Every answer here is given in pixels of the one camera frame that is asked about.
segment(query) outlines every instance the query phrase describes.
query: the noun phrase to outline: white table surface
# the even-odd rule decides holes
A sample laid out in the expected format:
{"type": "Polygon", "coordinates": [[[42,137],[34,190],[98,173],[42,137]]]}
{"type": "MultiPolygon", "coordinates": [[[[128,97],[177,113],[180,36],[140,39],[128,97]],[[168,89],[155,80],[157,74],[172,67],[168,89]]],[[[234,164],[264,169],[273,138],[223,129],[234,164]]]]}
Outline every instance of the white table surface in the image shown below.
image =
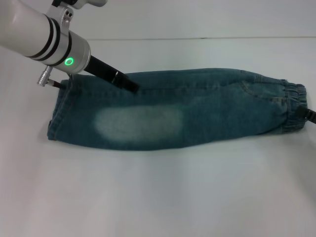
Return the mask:
{"type": "MultiPolygon", "coordinates": [[[[151,0],[134,1],[142,7],[122,2],[110,0],[111,16],[130,9],[142,10],[146,15],[154,5],[157,9],[165,7],[151,0]]],[[[171,6],[179,1],[161,2],[171,6]]],[[[142,14],[130,13],[135,18],[126,25],[125,33],[122,28],[126,19],[122,19],[117,34],[110,33],[107,38],[190,38],[201,33],[219,36],[216,31],[204,29],[206,22],[216,19],[220,12],[214,10],[207,21],[205,16],[197,16],[198,24],[204,26],[195,32],[187,25],[193,15],[185,19],[188,7],[212,2],[214,9],[226,5],[233,9],[228,1],[197,0],[196,5],[183,2],[179,8],[166,7],[169,20],[172,15],[181,16],[181,30],[177,32],[170,30],[172,26],[153,30],[161,23],[159,19],[166,22],[163,17],[152,14],[148,21],[140,17],[138,25],[137,17],[142,14]],[[133,27],[139,27],[138,31],[124,35],[133,27]]],[[[239,2],[239,9],[250,11],[244,6],[250,1],[239,2]]],[[[282,2],[287,1],[278,0],[276,6],[282,2]]],[[[297,10],[292,2],[293,8],[288,4],[284,10],[285,15],[289,13],[285,18],[291,18],[297,10]]],[[[44,8],[45,4],[41,2],[38,7],[44,8]]],[[[272,1],[259,5],[273,8],[272,1]]],[[[307,7],[300,17],[307,26],[314,17],[309,13],[307,7]]],[[[80,14],[76,20],[83,22],[84,12],[80,14]]],[[[101,9],[95,14],[110,21],[101,9]]],[[[229,19],[222,15],[220,20],[229,19]]],[[[304,31],[291,25],[292,31],[281,27],[278,19],[274,25],[275,30],[280,29],[279,36],[315,35],[315,28],[304,31]]],[[[238,26],[249,29],[241,23],[238,26]]],[[[96,39],[89,41],[93,55],[123,72],[243,69],[304,84],[309,106],[316,109],[316,38],[100,40],[106,38],[107,31],[80,29],[78,25],[74,28],[96,39]]],[[[252,32],[252,36],[271,36],[276,32],[269,30],[264,29],[262,35],[258,31],[242,35],[252,32]]],[[[241,35],[231,29],[223,33],[241,35]]],[[[38,62],[0,48],[1,237],[316,236],[316,125],[307,123],[302,132],[295,134],[158,152],[113,152],[51,142],[46,132],[58,91],[36,85],[43,69],[38,62]]],[[[52,78],[61,80],[66,76],[55,70],[52,78]]]]}

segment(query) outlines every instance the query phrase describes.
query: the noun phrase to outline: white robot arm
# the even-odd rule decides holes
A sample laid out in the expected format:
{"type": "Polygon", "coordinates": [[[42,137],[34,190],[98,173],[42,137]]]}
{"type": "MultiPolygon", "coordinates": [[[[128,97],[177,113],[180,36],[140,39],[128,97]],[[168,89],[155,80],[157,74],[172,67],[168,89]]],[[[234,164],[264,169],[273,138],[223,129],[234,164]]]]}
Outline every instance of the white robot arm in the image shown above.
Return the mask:
{"type": "Polygon", "coordinates": [[[46,65],[38,84],[45,86],[53,68],[68,74],[85,70],[134,93],[139,86],[120,71],[91,55],[89,43],[69,31],[72,9],[89,3],[104,6],[107,0],[54,0],[47,14],[20,2],[0,1],[0,45],[46,65]]]}

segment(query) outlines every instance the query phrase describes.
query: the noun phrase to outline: white background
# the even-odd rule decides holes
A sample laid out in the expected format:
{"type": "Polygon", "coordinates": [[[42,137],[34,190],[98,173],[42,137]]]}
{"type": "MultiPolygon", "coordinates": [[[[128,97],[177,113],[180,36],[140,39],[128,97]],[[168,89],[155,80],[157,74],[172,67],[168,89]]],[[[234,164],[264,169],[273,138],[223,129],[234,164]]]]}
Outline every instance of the white background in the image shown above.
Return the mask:
{"type": "MultiPolygon", "coordinates": [[[[248,70],[304,84],[316,110],[315,12],[314,0],[109,0],[75,11],[71,29],[126,73],[248,70]]],[[[58,90],[36,85],[43,69],[0,48],[1,237],[316,236],[316,125],[158,152],[51,142],[58,90]]]]}

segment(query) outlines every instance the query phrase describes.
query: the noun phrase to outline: jeans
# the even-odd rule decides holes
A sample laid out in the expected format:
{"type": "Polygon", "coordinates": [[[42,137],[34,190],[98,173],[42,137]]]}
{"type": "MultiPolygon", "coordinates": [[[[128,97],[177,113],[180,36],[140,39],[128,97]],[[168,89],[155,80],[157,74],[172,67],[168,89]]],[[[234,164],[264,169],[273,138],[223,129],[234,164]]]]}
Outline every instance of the jeans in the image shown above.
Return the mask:
{"type": "Polygon", "coordinates": [[[86,147],[148,151],[300,130],[303,85],[233,69],[128,74],[137,94],[104,80],[63,80],[49,140],[86,147]]]}

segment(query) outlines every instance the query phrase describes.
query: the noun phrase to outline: silver clamp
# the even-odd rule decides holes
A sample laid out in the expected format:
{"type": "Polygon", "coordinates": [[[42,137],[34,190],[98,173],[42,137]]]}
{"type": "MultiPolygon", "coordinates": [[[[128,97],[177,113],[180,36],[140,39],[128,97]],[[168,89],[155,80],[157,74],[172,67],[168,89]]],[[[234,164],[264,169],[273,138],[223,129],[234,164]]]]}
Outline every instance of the silver clamp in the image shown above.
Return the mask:
{"type": "MultiPolygon", "coordinates": [[[[73,16],[74,11],[63,2],[58,7],[51,5],[47,12],[47,17],[53,18],[57,21],[60,27],[60,34],[67,38],[69,37],[69,25],[73,16]]],[[[52,70],[53,67],[47,66],[39,77],[37,84],[44,87],[49,80],[52,70]]]]}

